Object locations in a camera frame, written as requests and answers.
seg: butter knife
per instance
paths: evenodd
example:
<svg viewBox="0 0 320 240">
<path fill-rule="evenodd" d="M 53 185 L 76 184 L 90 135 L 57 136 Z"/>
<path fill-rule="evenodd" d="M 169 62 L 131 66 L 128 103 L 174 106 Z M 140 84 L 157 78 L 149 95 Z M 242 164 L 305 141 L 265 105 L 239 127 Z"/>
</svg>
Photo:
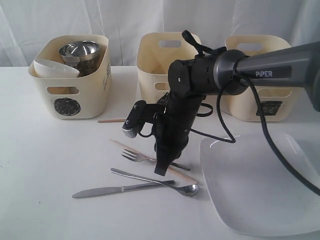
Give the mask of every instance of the butter knife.
<svg viewBox="0 0 320 240">
<path fill-rule="evenodd" d="M 164 183 L 174 185 L 176 182 L 174 180 L 169 180 L 169 181 L 165 181 Z M 161 187 L 165 187 L 165 186 L 158 183 L 144 183 L 144 184 L 131 185 L 131 186 L 107 186 L 107 187 L 99 187 L 99 188 L 80 191 L 74 194 L 72 197 L 74 199 L 83 199 L 83 198 L 91 198 L 91 197 L 118 194 L 118 193 L 124 193 L 124 192 L 135 191 L 135 190 L 153 189 L 153 188 L 161 188 Z"/>
</svg>

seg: spoon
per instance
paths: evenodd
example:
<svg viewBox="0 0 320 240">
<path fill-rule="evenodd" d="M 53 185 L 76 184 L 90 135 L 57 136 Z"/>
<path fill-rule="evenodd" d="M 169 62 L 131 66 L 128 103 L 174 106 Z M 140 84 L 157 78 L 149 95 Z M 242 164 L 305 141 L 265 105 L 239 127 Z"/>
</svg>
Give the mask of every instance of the spoon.
<svg viewBox="0 0 320 240">
<path fill-rule="evenodd" d="M 134 175 L 134 174 L 131 174 L 131 173 L 128 173 L 128 172 L 125 172 L 125 171 L 121 171 L 121 170 L 115 169 L 115 168 L 111 168 L 110 171 L 112 173 L 119 174 L 119 175 L 122 175 L 122 176 L 125 176 L 125 177 L 128 177 L 128 178 L 140 179 L 140 180 L 144 180 L 144 181 L 147 181 L 147 182 L 152 182 L 152 183 L 157 183 L 157 184 L 161 184 L 161 185 L 167 186 L 169 188 L 172 188 L 172 189 L 176 190 L 181 195 L 184 195 L 184 196 L 187 196 L 187 197 L 194 196 L 199 192 L 199 186 L 195 185 L 195 184 L 188 185 L 188 186 L 182 186 L 182 187 L 176 187 L 176 186 L 169 185 L 169 184 L 167 184 L 167 183 L 165 183 L 163 181 L 158 181 L 158 180 L 154 180 L 154 179 L 151 179 L 151 178 L 148 178 L 148 177 Z"/>
</svg>

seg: wooden skewer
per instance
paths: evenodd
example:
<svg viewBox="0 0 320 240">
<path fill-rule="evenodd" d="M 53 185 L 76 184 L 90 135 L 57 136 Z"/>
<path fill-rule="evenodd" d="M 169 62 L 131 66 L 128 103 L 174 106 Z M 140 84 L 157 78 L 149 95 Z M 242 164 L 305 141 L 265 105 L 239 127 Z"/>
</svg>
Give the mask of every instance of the wooden skewer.
<svg viewBox="0 0 320 240">
<path fill-rule="evenodd" d="M 138 154 L 143 155 L 146 159 L 156 160 L 156 159 L 154 159 L 153 157 L 144 155 L 143 153 L 139 152 L 138 150 L 136 150 L 136 149 L 134 149 L 134 148 L 132 148 L 132 147 L 129 147 L 129 146 L 126 146 L 126 145 L 122 144 L 121 142 L 118 142 L 118 141 L 112 140 L 112 139 L 109 139 L 109 140 L 110 140 L 111 142 L 119 145 L 120 147 L 123 147 L 123 148 L 125 148 L 125 149 L 129 149 L 129 150 L 131 150 L 131 151 L 133 151 L 133 152 L 136 152 L 136 153 L 138 153 Z M 194 179 L 194 178 L 192 178 L 192 177 L 190 177 L 190 176 L 188 176 L 188 175 L 186 175 L 186 174 L 184 174 L 184 173 L 176 170 L 176 169 L 175 169 L 174 167 L 172 167 L 172 166 L 169 166 L 168 171 L 171 172 L 172 174 L 174 174 L 174 175 L 176 175 L 176 176 L 178 176 L 178 177 L 180 177 L 180 178 L 182 178 L 182 179 L 184 179 L 184 180 L 192 183 L 192 184 L 198 184 L 198 181 L 197 181 L 196 179 Z"/>
<path fill-rule="evenodd" d="M 98 123 L 123 123 L 126 119 L 107 119 L 107 120 L 98 120 Z"/>
</svg>

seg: fork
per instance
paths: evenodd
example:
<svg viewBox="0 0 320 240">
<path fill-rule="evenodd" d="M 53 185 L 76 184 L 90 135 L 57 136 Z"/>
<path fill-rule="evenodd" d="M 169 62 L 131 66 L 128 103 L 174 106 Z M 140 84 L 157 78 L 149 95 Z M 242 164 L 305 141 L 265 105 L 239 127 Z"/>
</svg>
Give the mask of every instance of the fork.
<svg viewBox="0 0 320 240">
<path fill-rule="evenodd" d="M 145 160 L 148 160 L 148 161 L 152 161 L 152 162 L 156 162 L 157 160 L 155 159 L 148 159 L 146 158 L 144 155 L 138 153 L 138 152 L 135 152 L 135 151 L 131 151 L 129 149 L 124 149 L 124 151 L 122 152 L 121 156 L 123 156 L 124 158 L 132 161 L 132 162 L 142 162 L 142 161 L 145 161 Z M 172 162 L 170 163 L 170 165 L 172 166 L 175 166 L 176 168 L 179 168 L 179 169 L 183 169 L 185 171 L 190 171 L 191 169 L 183 164 L 179 164 L 179 163 L 175 163 L 175 162 Z"/>
</svg>

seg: black circle drawing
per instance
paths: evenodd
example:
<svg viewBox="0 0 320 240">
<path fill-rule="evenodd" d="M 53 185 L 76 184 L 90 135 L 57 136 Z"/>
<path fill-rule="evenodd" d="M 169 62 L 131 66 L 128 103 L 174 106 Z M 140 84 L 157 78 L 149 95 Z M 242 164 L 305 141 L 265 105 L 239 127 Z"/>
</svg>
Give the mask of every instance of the black circle drawing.
<svg viewBox="0 0 320 240">
<path fill-rule="evenodd" d="M 54 101 L 54 109 L 58 114 L 73 116 L 80 112 L 81 107 L 76 100 L 71 98 L 58 98 Z"/>
</svg>

